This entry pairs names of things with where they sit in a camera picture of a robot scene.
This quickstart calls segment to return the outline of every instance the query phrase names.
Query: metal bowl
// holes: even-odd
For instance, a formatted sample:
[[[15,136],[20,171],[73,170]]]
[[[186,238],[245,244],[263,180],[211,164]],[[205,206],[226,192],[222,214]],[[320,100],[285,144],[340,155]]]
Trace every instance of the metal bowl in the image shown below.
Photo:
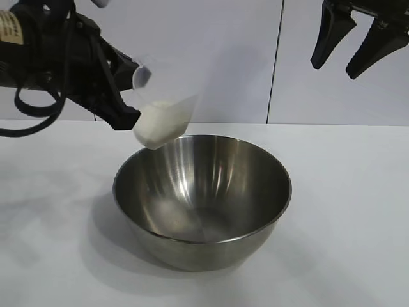
[[[142,149],[116,175],[114,197],[141,244],[186,271],[245,260],[271,234],[291,198],[282,164],[222,136],[183,136]]]

